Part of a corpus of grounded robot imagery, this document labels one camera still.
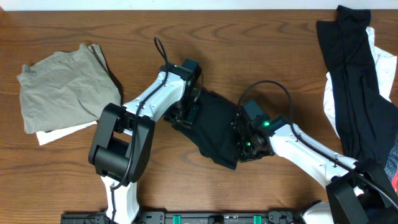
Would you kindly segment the black logo t-shirt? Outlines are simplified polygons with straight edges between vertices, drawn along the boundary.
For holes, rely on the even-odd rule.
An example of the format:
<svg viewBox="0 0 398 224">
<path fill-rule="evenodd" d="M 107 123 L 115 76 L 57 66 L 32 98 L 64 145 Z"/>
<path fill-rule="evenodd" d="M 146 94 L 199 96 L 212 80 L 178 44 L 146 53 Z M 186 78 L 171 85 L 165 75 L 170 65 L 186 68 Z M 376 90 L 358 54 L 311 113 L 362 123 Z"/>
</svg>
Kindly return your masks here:
<svg viewBox="0 0 398 224">
<path fill-rule="evenodd" d="M 206 89 L 201 92 L 197 105 L 199 110 L 191 128 L 181 124 L 172 127 L 189 138 L 203 157 L 235 170 L 239 147 L 232 122 L 236 116 L 236 105 Z"/>
</svg>

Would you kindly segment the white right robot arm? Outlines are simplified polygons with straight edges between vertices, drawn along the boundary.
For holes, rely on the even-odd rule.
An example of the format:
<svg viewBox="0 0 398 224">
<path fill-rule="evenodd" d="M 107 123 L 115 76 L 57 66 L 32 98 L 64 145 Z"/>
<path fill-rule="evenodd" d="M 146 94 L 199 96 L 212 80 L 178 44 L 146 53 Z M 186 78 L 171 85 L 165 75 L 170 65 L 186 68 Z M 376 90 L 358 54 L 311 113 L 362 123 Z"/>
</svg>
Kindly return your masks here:
<svg viewBox="0 0 398 224">
<path fill-rule="evenodd" d="M 240 161 L 278 155 L 325 188 L 327 202 L 303 209 L 296 223 L 397 223 L 397 195 L 376 161 L 339 154 L 283 117 L 241 111 L 232 125 L 239 134 Z"/>
</svg>

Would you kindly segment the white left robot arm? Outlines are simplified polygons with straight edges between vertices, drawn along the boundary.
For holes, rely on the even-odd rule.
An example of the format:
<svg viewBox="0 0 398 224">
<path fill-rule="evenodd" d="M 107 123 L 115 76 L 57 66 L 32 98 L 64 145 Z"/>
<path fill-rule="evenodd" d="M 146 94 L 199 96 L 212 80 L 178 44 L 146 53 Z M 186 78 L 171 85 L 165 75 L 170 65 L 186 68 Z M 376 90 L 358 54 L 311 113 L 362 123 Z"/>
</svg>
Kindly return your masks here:
<svg viewBox="0 0 398 224">
<path fill-rule="evenodd" d="M 165 118 L 191 127 L 198 111 L 200 91 L 194 86 L 201 67 L 186 59 L 159 69 L 155 82 L 122 106 L 103 109 L 88 154 L 106 188 L 108 207 L 103 223 L 133 223 L 139 213 L 137 181 L 150 157 L 155 124 Z"/>
</svg>

